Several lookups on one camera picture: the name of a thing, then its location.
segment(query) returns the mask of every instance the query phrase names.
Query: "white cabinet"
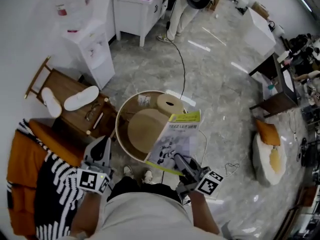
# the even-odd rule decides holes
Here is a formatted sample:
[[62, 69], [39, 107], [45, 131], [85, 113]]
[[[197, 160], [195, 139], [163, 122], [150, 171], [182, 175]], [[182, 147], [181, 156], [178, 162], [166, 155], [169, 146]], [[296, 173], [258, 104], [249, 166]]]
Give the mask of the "white cabinet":
[[168, 0], [113, 0], [116, 39], [121, 39], [121, 31], [140, 36], [140, 47], [145, 45], [145, 37], [164, 16]]
[[70, 56], [77, 60], [78, 70], [94, 79], [102, 90], [115, 75], [106, 23], [93, 19], [85, 29], [76, 33], [65, 32], [62, 36]]

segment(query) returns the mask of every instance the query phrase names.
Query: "magazine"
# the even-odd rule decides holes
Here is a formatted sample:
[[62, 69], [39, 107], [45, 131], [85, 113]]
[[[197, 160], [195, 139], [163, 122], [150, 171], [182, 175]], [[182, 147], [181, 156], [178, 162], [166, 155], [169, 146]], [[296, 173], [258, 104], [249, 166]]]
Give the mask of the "magazine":
[[200, 122], [200, 110], [172, 114], [144, 162], [166, 172], [183, 175], [176, 167], [174, 156], [180, 154], [190, 162], [197, 149]]

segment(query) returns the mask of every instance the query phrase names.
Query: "black and white striped blanket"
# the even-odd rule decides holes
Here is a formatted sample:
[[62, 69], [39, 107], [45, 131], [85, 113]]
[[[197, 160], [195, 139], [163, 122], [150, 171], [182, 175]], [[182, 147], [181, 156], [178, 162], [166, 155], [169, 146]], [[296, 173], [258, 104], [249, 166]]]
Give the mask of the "black and white striped blanket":
[[53, 153], [37, 138], [26, 120], [19, 123], [18, 131], [36, 141], [47, 151], [38, 173], [34, 200], [36, 236], [40, 240], [55, 240], [70, 233], [77, 212], [78, 200], [84, 192], [77, 188], [77, 168]]

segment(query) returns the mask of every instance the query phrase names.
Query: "cardboard box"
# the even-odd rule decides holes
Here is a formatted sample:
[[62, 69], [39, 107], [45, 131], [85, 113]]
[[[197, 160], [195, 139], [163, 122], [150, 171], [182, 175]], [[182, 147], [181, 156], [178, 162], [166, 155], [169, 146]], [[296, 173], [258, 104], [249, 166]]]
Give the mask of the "cardboard box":
[[215, 11], [220, 0], [211, 0], [210, 3], [206, 6], [208, 11]]
[[268, 20], [269, 13], [263, 5], [259, 4], [258, 2], [254, 2], [254, 4], [251, 6], [251, 9], [257, 12], [264, 19]]

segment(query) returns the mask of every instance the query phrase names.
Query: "shoe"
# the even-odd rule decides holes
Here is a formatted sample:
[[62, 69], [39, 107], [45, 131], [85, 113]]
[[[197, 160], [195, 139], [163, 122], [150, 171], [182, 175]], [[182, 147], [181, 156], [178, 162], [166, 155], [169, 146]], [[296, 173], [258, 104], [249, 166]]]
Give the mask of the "shoe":
[[123, 176], [124, 177], [128, 176], [133, 180], [135, 179], [134, 173], [133, 173], [133, 171], [132, 171], [132, 169], [131, 169], [131, 167], [129, 165], [125, 165], [123, 167]]
[[172, 40], [169, 40], [167, 37], [166, 37], [166, 34], [161, 34], [161, 35], [158, 35], [156, 37], [159, 41], [161, 42], [165, 42], [165, 43], [173, 43], [174, 41]]
[[99, 89], [93, 85], [67, 98], [63, 106], [67, 111], [75, 111], [93, 102], [98, 96]]
[[151, 184], [152, 183], [152, 171], [147, 169], [144, 173], [142, 183]]
[[58, 118], [62, 113], [62, 107], [52, 90], [48, 87], [44, 87], [41, 91], [41, 97], [44, 105], [48, 108], [49, 114], [53, 118]]

